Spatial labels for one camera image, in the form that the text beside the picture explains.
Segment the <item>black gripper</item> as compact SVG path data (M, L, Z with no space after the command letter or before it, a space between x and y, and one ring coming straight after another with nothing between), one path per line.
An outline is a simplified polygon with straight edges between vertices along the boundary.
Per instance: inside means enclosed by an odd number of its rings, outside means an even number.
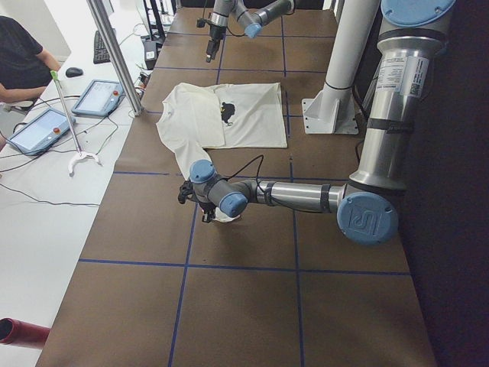
M212 221L212 214L214 213L214 204L211 202L204 202L197 198L197 195L193 189L193 183L190 180L185 180L179 188L177 196L180 204L185 204L187 200L198 203L203 210L202 222L209 223Z
M210 24L209 42L206 48L206 62L210 63L219 51L220 43L225 36L225 27Z

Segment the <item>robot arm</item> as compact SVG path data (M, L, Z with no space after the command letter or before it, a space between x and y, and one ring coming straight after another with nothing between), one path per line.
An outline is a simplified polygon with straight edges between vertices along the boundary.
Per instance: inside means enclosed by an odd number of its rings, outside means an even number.
M249 203L283 206L305 213L333 213L350 240L376 245L398 230L406 185L403 163L415 128L416 110L434 59L446 48L452 1L347 1L338 20L323 87L302 101L308 138L356 134L355 77L376 15L381 58L371 82L371 109L364 139L356 146L358 168L344 185L249 179L233 182L209 158L193 158L178 200L197 202L203 221L217 212L235 218Z
M243 1L215 1L210 17L204 20L210 26L206 62L210 63L215 59L220 43L228 29L230 17L234 17L243 28L244 34L253 39L260 34L266 25L283 15L292 14L295 8L295 1L278 0L252 12Z

